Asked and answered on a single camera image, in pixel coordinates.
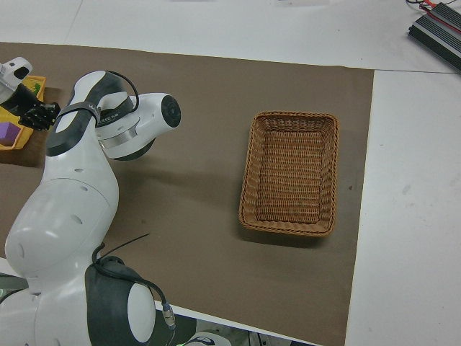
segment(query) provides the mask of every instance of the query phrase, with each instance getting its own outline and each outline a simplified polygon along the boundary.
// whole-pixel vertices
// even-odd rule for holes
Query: brown mat
[[[107,238],[173,304],[322,345],[343,345],[354,271],[373,72],[58,45],[0,44],[28,58],[63,106],[96,69],[168,92],[182,124],[143,158],[112,162],[120,204]],[[325,239],[249,231],[238,201],[251,121],[263,110],[327,112],[341,123],[338,213]],[[41,169],[0,165],[0,243]]]

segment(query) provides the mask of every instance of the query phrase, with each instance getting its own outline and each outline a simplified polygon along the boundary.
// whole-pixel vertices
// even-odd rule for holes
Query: brown woven basket
[[[259,113],[251,125],[238,218],[249,229],[327,236],[336,212],[338,120]]]

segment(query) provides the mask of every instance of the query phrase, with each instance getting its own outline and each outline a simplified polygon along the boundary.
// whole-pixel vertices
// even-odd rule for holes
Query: white table
[[[16,13],[2,16],[4,42],[375,69],[346,346],[460,344],[461,76],[407,38],[422,12],[404,0],[4,0],[1,10]]]

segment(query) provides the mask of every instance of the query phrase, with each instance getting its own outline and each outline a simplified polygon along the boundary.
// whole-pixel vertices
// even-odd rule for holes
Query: purple cube
[[[21,129],[15,124],[0,123],[0,144],[3,146],[12,146],[20,131]]]

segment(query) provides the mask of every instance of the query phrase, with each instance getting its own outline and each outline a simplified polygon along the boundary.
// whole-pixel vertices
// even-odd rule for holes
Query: white robotic arm
[[[21,104],[4,73],[25,64],[16,62],[0,70],[0,103],[7,109]],[[96,259],[118,204],[117,180],[103,151],[135,159],[180,119],[173,97],[129,97],[116,73],[92,72],[76,82],[48,136],[42,181],[6,240],[6,258],[29,288],[0,304],[2,346],[149,345],[155,306],[146,286],[153,284],[121,259]]]

